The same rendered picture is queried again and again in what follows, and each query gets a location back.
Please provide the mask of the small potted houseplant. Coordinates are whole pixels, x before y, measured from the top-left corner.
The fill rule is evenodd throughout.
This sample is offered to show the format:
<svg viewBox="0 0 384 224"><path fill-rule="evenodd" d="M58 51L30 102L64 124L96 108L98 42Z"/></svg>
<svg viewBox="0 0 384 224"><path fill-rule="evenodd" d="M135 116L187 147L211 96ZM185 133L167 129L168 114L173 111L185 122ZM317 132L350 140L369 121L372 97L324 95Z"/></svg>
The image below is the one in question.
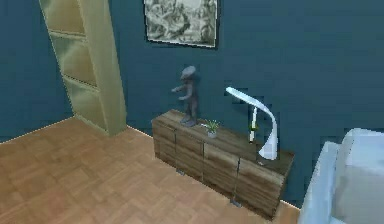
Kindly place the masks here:
<svg viewBox="0 0 384 224"><path fill-rule="evenodd" d="M207 120L203 127L207 129L207 135L210 138L215 138L217 136L217 130L219 128L219 122L217 120Z"/></svg>

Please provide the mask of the pale blue sofa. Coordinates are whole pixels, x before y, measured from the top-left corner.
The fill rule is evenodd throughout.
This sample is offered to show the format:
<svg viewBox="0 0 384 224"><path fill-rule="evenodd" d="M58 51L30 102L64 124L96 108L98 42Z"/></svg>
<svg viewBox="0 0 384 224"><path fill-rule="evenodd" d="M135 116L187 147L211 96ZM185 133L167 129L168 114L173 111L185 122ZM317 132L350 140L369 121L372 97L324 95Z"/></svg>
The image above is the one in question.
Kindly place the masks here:
<svg viewBox="0 0 384 224"><path fill-rule="evenodd" d="M384 133L324 143L297 224L384 224Z"/></svg>

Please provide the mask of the dark grey figure statue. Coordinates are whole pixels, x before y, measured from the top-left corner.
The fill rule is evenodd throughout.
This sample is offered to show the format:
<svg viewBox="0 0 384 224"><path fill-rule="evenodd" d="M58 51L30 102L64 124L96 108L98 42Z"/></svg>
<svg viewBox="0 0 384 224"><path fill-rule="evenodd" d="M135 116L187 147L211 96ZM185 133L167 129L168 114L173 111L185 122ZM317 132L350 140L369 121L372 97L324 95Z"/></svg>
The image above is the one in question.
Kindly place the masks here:
<svg viewBox="0 0 384 224"><path fill-rule="evenodd" d="M180 123L186 127L192 127L197 124L198 96L194 85L195 71L196 68L194 66L184 68L180 77L182 85L172 89L172 92L186 91L184 96L179 97L179 100L186 102L185 116L180 120Z"/></svg>

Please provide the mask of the brown wooden sideboard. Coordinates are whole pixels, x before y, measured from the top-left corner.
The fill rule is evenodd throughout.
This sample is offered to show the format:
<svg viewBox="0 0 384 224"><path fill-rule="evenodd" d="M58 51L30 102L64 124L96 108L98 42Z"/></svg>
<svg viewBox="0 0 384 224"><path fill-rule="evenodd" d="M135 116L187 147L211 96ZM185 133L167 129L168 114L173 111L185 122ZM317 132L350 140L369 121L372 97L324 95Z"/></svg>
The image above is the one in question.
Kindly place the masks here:
<svg viewBox="0 0 384 224"><path fill-rule="evenodd" d="M274 160L259 155L262 144L220 127L214 138L201 125L185 127L184 114L171 109L152 120L155 156L267 220L275 216L294 154L280 150Z"/></svg>

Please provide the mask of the white slender bottle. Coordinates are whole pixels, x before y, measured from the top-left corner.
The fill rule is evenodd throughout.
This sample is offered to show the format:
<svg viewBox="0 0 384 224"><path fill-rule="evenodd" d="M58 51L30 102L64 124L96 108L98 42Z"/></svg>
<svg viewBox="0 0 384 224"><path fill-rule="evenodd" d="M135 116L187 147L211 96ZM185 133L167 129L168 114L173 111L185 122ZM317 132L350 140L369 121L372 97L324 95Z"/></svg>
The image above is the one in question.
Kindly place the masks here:
<svg viewBox="0 0 384 224"><path fill-rule="evenodd" d="M252 113L252 119L251 123L249 126L249 142L253 143L255 139L255 131L258 129L257 128L257 107L254 107L253 113Z"/></svg>

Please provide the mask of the white curved desk lamp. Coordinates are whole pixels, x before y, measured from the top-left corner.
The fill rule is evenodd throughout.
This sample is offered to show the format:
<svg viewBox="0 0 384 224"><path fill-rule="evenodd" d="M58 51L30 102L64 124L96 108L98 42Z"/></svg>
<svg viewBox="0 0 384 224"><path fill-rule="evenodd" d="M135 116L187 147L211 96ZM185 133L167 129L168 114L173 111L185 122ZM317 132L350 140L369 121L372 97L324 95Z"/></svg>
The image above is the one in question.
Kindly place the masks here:
<svg viewBox="0 0 384 224"><path fill-rule="evenodd" d="M258 151L258 154L267 160L275 160L278 156L278 125L275 116L273 113L269 110L267 106L265 106L263 103L261 103L259 100L256 98L253 98L233 87L226 87L225 91L229 94L231 94L233 97L244 101L248 105L251 105L253 107L257 107L257 114L258 111L261 110L262 112L266 113L272 123L272 128L269 133L269 136L265 143L262 145L261 149Z"/></svg>

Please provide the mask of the pale yellow shelf unit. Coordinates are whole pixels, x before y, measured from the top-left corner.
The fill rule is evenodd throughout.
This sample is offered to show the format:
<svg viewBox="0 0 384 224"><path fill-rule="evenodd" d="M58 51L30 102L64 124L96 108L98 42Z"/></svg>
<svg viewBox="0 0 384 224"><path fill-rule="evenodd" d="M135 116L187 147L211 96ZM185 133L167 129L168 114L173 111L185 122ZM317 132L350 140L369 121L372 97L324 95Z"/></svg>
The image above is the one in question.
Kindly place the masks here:
<svg viewBox="0 0 384 224"><path fill-rule="evenodd" d="M76 118L113 136L126 104L108 0L39 0Z"/></svg>

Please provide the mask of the grey framed wall picture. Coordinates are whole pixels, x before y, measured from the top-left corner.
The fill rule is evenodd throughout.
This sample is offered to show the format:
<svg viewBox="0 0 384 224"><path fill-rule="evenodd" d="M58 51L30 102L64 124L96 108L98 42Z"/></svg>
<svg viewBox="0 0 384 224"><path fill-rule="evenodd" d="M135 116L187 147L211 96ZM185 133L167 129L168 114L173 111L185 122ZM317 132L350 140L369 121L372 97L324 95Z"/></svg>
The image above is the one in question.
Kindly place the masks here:
<svg viewBox="0 0 384 224"><path fill-rule="evenodd" d="M144 0L149 41L215 48L218 0Z"/></svg>

